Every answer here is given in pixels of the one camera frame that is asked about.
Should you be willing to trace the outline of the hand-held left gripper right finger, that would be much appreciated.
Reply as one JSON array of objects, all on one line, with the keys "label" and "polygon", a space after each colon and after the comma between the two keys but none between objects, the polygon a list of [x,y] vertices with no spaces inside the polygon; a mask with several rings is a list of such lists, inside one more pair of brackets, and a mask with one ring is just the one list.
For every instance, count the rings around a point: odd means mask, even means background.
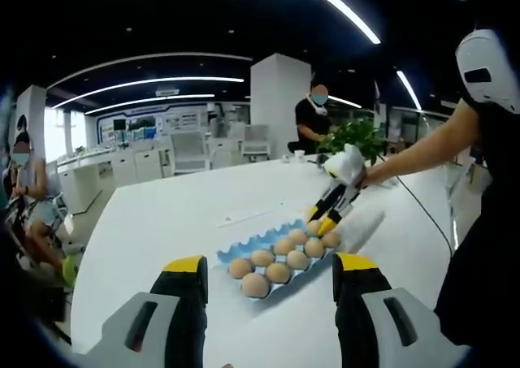
[{"label": "hand-held left gripper right finger", "polygon": [[436,314],[357,254],[332,256],[343,367],[459,367],[469,348],[440,330]]}]

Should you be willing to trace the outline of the person's right hand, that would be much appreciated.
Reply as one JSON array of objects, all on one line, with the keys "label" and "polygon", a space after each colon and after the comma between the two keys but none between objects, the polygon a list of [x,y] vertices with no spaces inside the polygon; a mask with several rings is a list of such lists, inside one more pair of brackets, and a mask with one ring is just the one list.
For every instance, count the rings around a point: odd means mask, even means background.
[{"label": "person's right hand", "polygon": [[358,183],[357,187],[363,189],[377,183],[375,167],[367,168],[363,178]]}]

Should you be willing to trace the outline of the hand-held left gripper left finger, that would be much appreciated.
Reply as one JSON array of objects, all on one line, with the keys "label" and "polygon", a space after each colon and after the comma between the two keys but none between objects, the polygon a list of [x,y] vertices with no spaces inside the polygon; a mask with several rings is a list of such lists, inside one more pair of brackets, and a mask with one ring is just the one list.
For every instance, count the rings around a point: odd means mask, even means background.
[{"label": "hand-held left gripper left finger", "polygon": [[102,325],[88,367],[201,367],[207,327],[207,259],[166,265],[149,292],[139,292]]}]

